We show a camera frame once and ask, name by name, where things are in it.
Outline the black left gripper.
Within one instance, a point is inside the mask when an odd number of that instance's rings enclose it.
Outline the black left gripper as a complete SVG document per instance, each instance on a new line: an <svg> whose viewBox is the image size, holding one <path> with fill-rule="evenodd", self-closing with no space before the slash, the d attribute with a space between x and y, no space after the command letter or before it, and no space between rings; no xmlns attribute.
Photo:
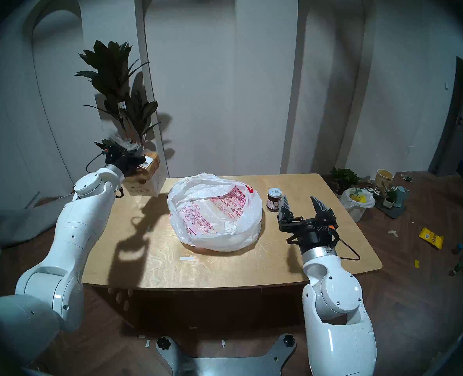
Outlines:
<svg viewBox="0 0 463 376"><path fill-rule="evenodd" d="M147 168L147 157L137 155L135 150L128 150L123 146L107 146L105 153L105 165L115 166L124 176L134 173L137 167Z"/></svg>

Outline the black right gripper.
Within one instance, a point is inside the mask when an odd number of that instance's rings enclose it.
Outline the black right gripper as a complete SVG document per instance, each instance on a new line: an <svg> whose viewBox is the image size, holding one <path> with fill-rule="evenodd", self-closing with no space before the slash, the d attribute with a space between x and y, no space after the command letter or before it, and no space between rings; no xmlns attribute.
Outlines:
<svg viewBox="0 0 463 376"><path fill-rule="evenodd" d="M283 194L279 201L279 230L289 233L288 245L297 245L301 254L314 248L322 247L333 250L338 241L338 224L334 212L320 199L310 196L316 216L310 219L293 217L287 195Z"/></svg>

